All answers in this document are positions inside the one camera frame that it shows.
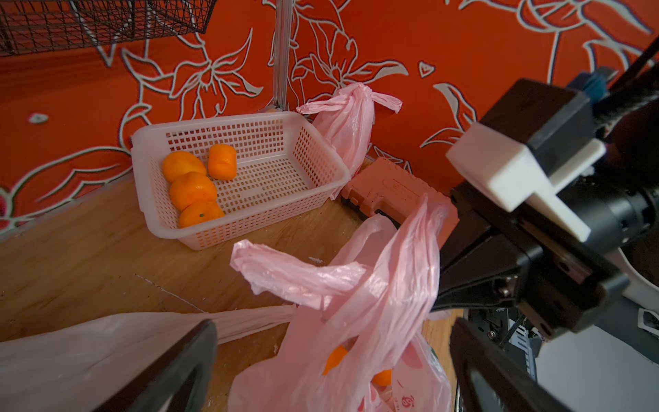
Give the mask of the pink printed plastic bag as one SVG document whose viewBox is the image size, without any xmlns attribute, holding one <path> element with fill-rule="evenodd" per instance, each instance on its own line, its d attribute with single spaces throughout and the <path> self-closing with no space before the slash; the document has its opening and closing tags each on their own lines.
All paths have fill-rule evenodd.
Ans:
<svg viewBox="0 0 659 412">
<path fill-rule="evenodd" d="M 349 175 L 355 176 L 371 142 L 376 105 L 399 113 L 403 102 L 357 82 L 339 89 L 327 100 L 297 106 L 296 112 L 316 116 L 313 126 L 341 157 Z"/>
</svg>

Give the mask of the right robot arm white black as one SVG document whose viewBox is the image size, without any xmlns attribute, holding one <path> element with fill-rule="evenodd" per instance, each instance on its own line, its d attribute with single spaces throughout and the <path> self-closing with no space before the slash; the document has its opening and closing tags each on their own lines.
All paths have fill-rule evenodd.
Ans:
<svg viewBox="0 0 659 412">
<path fill-rule="evenodd" d="M 515 307 L 542 336 L 580 332 L 629 287 L 608 259 L 658 223 L 658 170 L 610 161 L 607 125 L 658 101 L 652 42 L 619 77 L 516 81 L 447 152 L 463 182 L 432 310 Z"/>
</svg>

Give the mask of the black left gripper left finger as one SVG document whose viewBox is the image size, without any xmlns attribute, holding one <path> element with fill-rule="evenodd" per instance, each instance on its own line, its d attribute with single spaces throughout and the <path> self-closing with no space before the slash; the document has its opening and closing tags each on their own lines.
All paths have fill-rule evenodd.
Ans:
<svg viewBox="0 0 659 412">
<path fill-rule="evenodd" d="M 216 350 L 216 327 L 204 320 L 96 410 L 200 411 Z"/>
</svg>

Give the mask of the plain pink plastic bag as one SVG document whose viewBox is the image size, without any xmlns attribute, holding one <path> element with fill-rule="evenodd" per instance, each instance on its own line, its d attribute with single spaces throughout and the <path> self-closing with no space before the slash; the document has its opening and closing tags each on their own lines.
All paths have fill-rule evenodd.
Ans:
<svg viewBox="0 0 659 412">
<path fill-rule="evenodd" d="M 231 411 L 447 411 L 451 385 L 420 333 L 439 291 L 447 209 L 428 198 L 396 227 L 362 223 L 324 267 L 242 240 L 230 264 L 255 294 L 295 305 L 278 354 L 233 381 Z M 332 351 L 348 354 L 323 375 Z M 392 370 L 391 386 L 372 384 Z"/>
</svg>

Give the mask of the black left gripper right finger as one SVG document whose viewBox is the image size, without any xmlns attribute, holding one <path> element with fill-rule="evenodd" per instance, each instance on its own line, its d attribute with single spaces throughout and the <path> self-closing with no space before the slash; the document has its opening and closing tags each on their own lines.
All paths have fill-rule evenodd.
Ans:
<svg viewBox="0 0 659 412">
<path fill-rule="evenodd" d="M 451 329 L 450 353 L 464 411 L 568 411 L 466 319 Z"/>
</svg>

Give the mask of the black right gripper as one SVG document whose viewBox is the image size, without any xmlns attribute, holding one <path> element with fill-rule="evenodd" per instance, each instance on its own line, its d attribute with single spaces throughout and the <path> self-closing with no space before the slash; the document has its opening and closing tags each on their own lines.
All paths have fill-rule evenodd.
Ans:
<svg viewBox="0 0 659 412">
<path fill-rule="evenodd" d="M 528 205 L 506 212 L 463 182 L 459 222 L 440 249 L 432 310 L 516 307 L 547 339 L 589 328 L 630 284 L 627 274 Z"/>
</svg>

